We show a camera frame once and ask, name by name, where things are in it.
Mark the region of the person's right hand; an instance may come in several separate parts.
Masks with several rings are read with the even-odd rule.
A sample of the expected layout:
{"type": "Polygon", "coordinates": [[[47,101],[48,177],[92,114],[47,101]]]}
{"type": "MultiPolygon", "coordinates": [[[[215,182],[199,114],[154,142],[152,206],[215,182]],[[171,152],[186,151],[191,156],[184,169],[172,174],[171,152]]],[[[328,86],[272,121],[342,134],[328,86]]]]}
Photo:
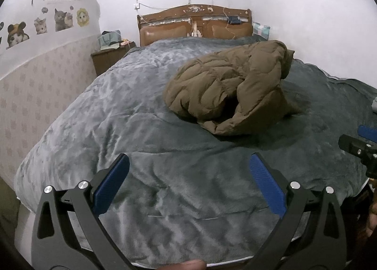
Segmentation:
{"type": "Polygon", "coordinates": [[[373,202],[369,208],[369,216],[367,218],[367,223],[366,223],[366,226],[364,229],[362,229],[359,233],[358,233],[358,239],[359,240],[362,240],[362,241],[365,241],[367,238],[369,238],[375,228],[376,228],[376,221],[377,221],[377,218],[376,218],[376,215],[377,215],[377,191],[376,191],[376,179],[369,179],[369,184],[372,186],[373,188],[373,202]]]}

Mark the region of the person's left hand thumb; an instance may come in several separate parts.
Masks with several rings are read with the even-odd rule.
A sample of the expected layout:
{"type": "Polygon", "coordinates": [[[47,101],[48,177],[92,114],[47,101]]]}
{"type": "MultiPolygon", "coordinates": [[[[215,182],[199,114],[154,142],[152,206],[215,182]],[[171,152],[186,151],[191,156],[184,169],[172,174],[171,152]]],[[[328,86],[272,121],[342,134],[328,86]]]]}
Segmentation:
{"type": "Polygon", "coordinates": [[[204,260],[188,260],[177,264],[169,264],[156,270],[206,270],[207,264],[204,260]]]}

